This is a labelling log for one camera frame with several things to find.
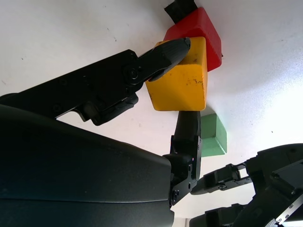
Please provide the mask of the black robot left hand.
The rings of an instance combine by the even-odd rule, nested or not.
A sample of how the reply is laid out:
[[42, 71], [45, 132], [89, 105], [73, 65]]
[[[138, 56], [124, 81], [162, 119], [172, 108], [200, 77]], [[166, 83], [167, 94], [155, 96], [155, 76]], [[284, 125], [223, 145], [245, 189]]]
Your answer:
[[303, 145], [282, 145], [257, 153], [238, 165], [204, 175], [192, 195], [226, 191], [252, 183], [255, 195], [246, 205], [206, 211], [191, 227], [284, 227], [303, 219]]

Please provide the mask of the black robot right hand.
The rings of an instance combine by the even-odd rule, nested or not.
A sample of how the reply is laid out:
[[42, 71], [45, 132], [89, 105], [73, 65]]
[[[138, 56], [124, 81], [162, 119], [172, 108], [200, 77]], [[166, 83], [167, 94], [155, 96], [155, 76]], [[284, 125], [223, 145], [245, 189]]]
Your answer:
[[188, 37], [141, 56], [126, 50], [0, 98], [3, 227], [170, 227], [171, 207], [196, 186], [200, 112], [181, 111], [170, 153], [159, 156], [58, 121], [76, 112], [102, 125], [136, 92], [180, 63]]

